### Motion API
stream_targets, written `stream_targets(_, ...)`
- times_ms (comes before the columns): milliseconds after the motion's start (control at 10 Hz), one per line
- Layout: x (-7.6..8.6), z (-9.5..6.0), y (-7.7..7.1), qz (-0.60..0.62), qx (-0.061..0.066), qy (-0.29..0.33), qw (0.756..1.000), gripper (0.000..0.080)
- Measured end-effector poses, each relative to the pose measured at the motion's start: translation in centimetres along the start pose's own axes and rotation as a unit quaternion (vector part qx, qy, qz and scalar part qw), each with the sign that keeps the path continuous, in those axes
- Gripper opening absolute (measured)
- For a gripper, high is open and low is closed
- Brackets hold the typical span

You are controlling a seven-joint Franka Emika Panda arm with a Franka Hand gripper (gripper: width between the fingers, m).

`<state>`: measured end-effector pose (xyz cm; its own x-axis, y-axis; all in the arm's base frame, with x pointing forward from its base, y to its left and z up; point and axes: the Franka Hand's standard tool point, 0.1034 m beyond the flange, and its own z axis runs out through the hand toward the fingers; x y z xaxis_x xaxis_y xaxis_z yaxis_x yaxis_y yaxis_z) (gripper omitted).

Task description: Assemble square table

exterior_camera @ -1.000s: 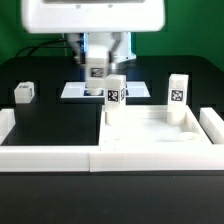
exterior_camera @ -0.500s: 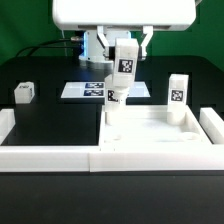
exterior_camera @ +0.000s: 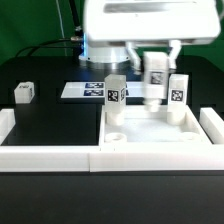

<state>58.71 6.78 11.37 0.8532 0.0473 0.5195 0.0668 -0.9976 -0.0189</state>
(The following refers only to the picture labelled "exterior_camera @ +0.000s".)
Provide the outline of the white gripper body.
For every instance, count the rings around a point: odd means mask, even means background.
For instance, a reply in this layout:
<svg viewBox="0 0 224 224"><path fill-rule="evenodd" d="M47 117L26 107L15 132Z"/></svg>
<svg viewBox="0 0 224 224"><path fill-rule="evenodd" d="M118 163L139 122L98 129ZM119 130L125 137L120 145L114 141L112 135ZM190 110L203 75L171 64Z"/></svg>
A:
<svg viewBox="0 0 224 224"><path fill-rule="evenodd" d="M86 0L84 4L84 32L94 42L207 44L220 31L215 0Z"/></svg>

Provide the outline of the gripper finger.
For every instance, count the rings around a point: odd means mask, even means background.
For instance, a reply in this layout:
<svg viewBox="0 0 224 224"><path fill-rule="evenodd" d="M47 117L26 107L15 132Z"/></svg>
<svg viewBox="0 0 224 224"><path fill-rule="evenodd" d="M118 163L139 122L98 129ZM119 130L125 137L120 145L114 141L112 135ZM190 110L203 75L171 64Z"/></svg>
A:
<svg viewBox="0 0 224 224"><path fill-rule="evenodd" d="M130 61L132 62L132 67L135 74L141 73L141 58L139 57L137 51L137 47L134 42L126 43L126 51L130 57Z"/></svg>
<svg viewBox="0 0 224 224"><path fill-rule="evenodd" d="M168 53L168 64L170 70L175 70L176 59L182 49L182 44L180 40L171 40L169 42L169 53Z"/></svg>

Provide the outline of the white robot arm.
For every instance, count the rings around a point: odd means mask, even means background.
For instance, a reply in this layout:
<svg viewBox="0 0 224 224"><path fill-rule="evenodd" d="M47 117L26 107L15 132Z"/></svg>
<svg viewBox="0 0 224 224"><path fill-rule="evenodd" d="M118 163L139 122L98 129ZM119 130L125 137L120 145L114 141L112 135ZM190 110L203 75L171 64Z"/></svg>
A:
<svg viewBox="0 0 224 224"><path fill-rule="evenodd" d="M209 44L221 31L216 0L85 0L82 60L141 67L139 47L168 46L169 68L184 45Z"/></svg>

